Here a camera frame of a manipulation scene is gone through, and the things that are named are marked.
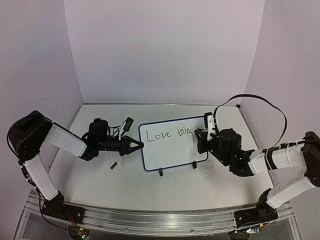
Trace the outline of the red marker cap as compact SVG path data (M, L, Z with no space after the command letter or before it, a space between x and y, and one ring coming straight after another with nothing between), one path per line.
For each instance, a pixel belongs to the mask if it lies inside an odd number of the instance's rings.
M110 167L110 169L113 170L113 169L117 166L117 164L118 164L118 163L115 162L115 163Z

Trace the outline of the blue framed whiteboard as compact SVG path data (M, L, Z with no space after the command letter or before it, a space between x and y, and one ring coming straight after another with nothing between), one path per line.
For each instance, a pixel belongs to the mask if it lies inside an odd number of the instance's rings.
M147 172L204 162L207 152L198 153L195 130L204 129L204 118L194 116L143 123L138 127L143 168Z

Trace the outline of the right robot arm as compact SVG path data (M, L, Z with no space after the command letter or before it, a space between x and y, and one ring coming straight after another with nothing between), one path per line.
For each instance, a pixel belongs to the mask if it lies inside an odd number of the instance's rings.
M195 130L197 150L210 153L238 177L252 177L267 171L302 167L304 170L285 185L265 190L254 208L234 212L236 228L269 223L278 218L277 209L301 193L320 186L320 138L313 131L302 139L269 149L242 150L242 137L232 128L218 136Z

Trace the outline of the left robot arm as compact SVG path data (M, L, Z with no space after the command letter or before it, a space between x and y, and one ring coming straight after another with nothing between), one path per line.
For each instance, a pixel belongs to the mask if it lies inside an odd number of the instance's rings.
M34 110L9 128L7 145L17 157L27 182L43 198L39 207L43 216L79 224L85 214L83 207L65 202L64 195L44 165L44 146L52 145L86 162L97 158L101 152L116 152L120 156L126 156L144 147L143 142L126 134L133 122L128 117L122 125L110 126L107 120L95 118L89 124L87 132L78 136Z

